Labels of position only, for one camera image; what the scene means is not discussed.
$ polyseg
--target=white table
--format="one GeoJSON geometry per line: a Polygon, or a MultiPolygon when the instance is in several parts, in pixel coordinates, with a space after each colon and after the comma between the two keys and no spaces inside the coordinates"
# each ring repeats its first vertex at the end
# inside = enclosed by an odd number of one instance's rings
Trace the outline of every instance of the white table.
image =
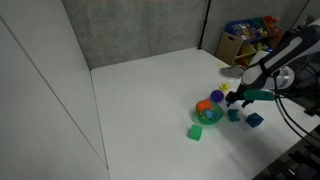
{"type": "MultiPolygon", "coordinates": [[[[239,101],[231,108],[242,121],[225,114],[203,126],[199,142],[187,137],[196,103],[228,81],[219,75],[224,66],[191,48],[92,71],[111,180],[250,179],[298,142],[275,103],[262,101],[245,109],[239,101]],[[244,119],[254,112],[265,120],[252,129],[244,119]]],[[[230,84],[235,90],[239,81],[230,84]]],[[[308,131],[319,124],[284,104],[308,131]]]]}

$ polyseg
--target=colorful toy pieces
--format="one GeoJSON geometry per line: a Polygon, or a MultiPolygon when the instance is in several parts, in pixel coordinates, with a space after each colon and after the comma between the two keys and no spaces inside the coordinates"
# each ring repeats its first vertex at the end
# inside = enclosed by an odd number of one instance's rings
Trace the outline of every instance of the colorful toy pieces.
{"type": "Polygon", "coordinates": [[[221,86],[219,86],[219,89],[222,92],[227,92],[230,88],[231,86],[228,82],[221,83],[221,86]]]}
{"type": "Polygon", "coordinates": [[[211,93],[210,98],[199,101],[196,105],[197,119],[202,124],[214,124],[218,122],[223,116],[222,108],[217,104],[224,98],[224,94],[215,90],[211,93]]]}

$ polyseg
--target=shelf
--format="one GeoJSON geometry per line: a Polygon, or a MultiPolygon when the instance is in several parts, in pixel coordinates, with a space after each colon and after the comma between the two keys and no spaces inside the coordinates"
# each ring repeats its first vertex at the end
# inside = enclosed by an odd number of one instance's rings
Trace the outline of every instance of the shelf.
{"type": "Polygon", "coordinates": [[[259,40],[262,40],[262,39],[266,39],[266,38],[269,38],[269,37],[273,37],[273,35],[269,35],[269,36],[264,36],[264,37],[257,37],[257,38],[253,38],[253,39],[246,39],[246,40],[243,40],[243,43],[251,43],[253,41],[259,41],[259,40]]]}
{"type": "Polygon", "coordinates": [[[240,59],[234,60],[234,64],[240,65],[240,66],[244,67],[245,69],[249,66],[249,64],[245,58],[240,58],[240,59]]]}
{"type": "Polygon", "coordinates": [[[243,58],[243,57],[246,57],[246,56],[254,55],[256,53],[257,53],[257,51],[251,52],[251,53],[247,53],[247,54],[243,54],[243,55],[240,55],[240,56],[236,56],[235,59],[239,59],[239,58],[243,58]]]}

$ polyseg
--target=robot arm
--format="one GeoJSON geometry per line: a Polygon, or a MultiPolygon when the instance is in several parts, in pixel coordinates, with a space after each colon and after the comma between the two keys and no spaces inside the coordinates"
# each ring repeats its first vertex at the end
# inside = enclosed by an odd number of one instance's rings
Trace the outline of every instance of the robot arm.
{"type": "MultiPolygon", "coordinates": [[[[246,90],[273,89],[274,84],[270,83],[272,82],[270,81],[271,77],[284,72],[281,71],[281,68],[299,57],[319,51],[320,19],[294,34],[274,51],[261,58],[259,62],[250,65],[242,75],[241,84],[237,92],[230,92],[226,96],[227,105],[229,106],[237,100],[244,100],[243,93],[246,90]]],[[[292,83],[292,81],[287,82],[290,84],[288,83],[284,87],[288,87],[292,83]]]]}

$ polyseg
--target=green block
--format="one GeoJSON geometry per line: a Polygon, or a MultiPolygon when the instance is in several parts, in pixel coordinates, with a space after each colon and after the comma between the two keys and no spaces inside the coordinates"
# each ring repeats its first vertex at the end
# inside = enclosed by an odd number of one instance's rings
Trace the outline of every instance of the green block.
{"type": "Polygon", "coordinates": [[[260,90],[247,90],[243,93],[243,96],[245,100],[274,101],[275,99],[272,92],[260,90]]]}
{"type": "Polygon", "coordinates": [[[202,133],[202,127],[195,125],[195,124],[192,124],[188,137],[190,139],[194,139],[196,141],[199,141],[201,138],[201,133],[202,133]]]}

